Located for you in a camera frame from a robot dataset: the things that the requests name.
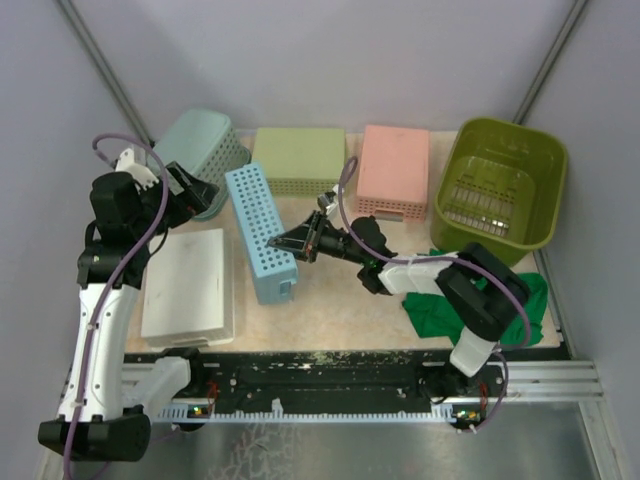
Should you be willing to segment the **light green shallow basket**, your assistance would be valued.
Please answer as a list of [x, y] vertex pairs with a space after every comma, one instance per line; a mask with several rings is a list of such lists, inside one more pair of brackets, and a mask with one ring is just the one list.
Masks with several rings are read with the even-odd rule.
[[276, 197], [315, 197], [338, 183], [347, 157], [340, 128], [262, 127], [256, 131], [253, 162]]

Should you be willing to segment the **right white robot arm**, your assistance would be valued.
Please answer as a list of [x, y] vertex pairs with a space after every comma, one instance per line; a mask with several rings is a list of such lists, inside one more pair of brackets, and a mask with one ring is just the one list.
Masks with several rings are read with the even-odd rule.
[[307, 263], [323, 254], [358, 264], [357, 278], [372, 294], [444, 297], [463, 324], [446, 363], [447, 384], [458, 395], [473, 393], [482, 383], [481, 368], [530, 299], [526, 283], [479, 243], [449, 255], [400, 256], [387, 247], [373, 216], [359, 217], [347, 229], [335, 227], [330, 213], [341, 209], [336, 193], [322, 194], [318, 206], [268, 245]]

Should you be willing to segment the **white perforated basket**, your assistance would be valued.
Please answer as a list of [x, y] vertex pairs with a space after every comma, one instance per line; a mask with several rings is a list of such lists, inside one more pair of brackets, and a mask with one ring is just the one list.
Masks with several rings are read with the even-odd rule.
[[235, 337], [233, 250], [222, 229], [174, 233], [146, 270], [141, 338], [153, 350]]

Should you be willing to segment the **light blue perforated basket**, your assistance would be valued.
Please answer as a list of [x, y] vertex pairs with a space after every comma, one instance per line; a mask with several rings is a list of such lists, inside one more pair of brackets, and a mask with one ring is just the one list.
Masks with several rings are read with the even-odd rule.
[[251, 162], [229, 171], [225, 180], [258, 303], [291, 301], [298, 267], [291, 253], [269, 245], [284, 227], [261, 165]]

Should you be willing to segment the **teal perforated plastic basket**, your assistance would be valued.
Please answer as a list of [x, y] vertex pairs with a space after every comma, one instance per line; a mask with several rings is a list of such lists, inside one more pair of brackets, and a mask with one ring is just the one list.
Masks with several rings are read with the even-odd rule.
[[211, 206], [197, 215], [196, 221], [209, 220], [220, 212], [228, 198], [225, 174], [251, 161], [251, 153], [241, 144], [229, 117], [202, 108], [183, 113], [153, 150], [166, 166], [177, 162], [193, 177], [218, 187]]

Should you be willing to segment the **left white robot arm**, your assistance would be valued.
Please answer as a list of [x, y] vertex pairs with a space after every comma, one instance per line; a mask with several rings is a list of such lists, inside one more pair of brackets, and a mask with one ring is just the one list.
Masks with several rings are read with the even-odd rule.
[[150, 240], [206, 211], [218, 192], [176, 162], [153, 172], [130, 149], [93, 182], [95, 218], [78, 259], [76, 349], [57, 416], [39, 426], [42, 446], [67, 461], [136, 462], [157, 413], [180, 392], [194, 397], [206, 389], [208, 373], [195, 348], [165, 350], [130, 391], [122, 388], [122, 367]]

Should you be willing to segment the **pink perforated basket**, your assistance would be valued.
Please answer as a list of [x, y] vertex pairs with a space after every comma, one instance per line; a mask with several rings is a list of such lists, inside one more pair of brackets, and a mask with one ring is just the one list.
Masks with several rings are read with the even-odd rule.
[[422, 222], [427, 214], [430, 132], [368, 125], [355, 192], [360, 215], [391, 215]]

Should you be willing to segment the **olive green large tub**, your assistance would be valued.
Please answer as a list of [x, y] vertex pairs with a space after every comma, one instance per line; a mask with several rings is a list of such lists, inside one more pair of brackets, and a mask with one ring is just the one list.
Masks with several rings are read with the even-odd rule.
[[500, 119], [465, 122], [434, 197], [431, 241], [442, 251], [470, 242], [514, 266], [555, 232], [569, 154], [556, 137]]

